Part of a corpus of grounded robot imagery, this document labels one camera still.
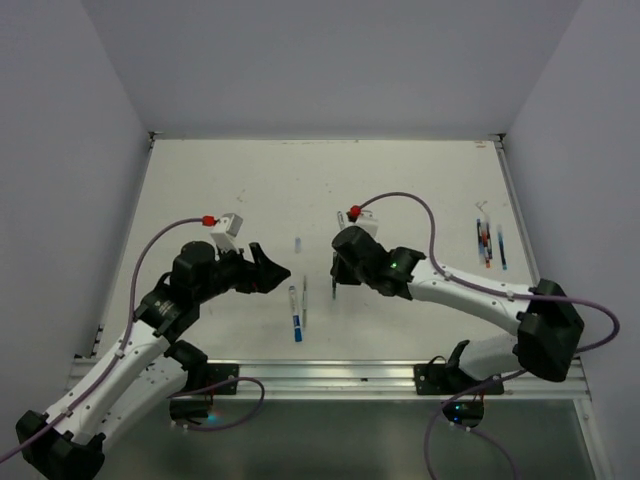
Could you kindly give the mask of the clear slim pen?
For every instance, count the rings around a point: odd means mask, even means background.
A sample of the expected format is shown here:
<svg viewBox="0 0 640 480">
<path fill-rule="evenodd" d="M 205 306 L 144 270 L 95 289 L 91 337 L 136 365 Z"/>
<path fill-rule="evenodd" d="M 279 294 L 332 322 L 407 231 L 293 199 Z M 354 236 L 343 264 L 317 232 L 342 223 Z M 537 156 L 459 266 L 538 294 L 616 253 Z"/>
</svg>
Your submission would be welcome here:
<svg viewBox="0 0 640 480">
<path fill-rule="evenodd" d="M 342 231 L 346 227 L 343 212 L 338 211 L 336 216 L 337 216 L 339 231 Z"/>
</svg>

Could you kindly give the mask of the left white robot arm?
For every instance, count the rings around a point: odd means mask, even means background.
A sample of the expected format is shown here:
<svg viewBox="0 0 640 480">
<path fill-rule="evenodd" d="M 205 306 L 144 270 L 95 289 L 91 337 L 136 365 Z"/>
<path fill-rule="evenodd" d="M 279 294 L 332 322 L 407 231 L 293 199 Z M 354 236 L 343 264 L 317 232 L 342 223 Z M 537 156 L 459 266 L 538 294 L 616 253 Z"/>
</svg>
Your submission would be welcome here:
<svg viewBox="0 0 640 480">
<path fill-rule="evenodd" d="M 249 249 L 245 259 L 207 242 L 185 244 L 104 357 L 45 412 L 29 410 L 18 420 L 23 458 L 47 479 L 92 479 L 116 433 L 157 399 L 201 390 L 208 357 L 181 338 L 201 305 L 229 290 L 267 294 L 291 275 L 259 244 Z"/>
</svg>

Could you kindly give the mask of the clear grey pen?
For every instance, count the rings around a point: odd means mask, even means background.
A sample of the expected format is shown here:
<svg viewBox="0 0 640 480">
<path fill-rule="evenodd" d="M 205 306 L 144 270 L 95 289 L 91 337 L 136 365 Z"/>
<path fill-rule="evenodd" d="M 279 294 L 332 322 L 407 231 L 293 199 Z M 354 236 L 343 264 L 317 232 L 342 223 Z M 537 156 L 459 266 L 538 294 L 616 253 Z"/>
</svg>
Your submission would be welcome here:
<svg viewBox="0 0 640 480">
<path fill-rule="evenodd" d="M 307 327 L 308 318 L 308 278 L 303 276 L 302 281 L 302 300 L 301 300 L 301 326 L 305 330 Z"/>
</svg>

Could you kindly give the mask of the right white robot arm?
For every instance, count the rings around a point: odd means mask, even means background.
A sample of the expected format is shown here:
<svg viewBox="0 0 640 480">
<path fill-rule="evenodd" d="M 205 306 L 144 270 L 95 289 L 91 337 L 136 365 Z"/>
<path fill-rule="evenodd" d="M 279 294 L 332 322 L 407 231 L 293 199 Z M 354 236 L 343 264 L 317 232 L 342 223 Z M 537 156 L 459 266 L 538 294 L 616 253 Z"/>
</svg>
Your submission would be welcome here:
<svg viewBox="0 0 640 480">
<path fill-rule="evenodd" d="M 495 376 L 525 370 L 546 381 L 567 377 L 584 322 L 562 288 L 542 280 L 536 286 L 501 284 L 434 268 L 424 253 L 406 247 L 390 251 L 359 226 L 332 240 L 331 276 L 339 285 L 361 285 L 385 297 L 453 308 L 501 329 L 485 340 L 459 342 L 431 380 L 450 393 L 464 393 Z"/>
</svg>

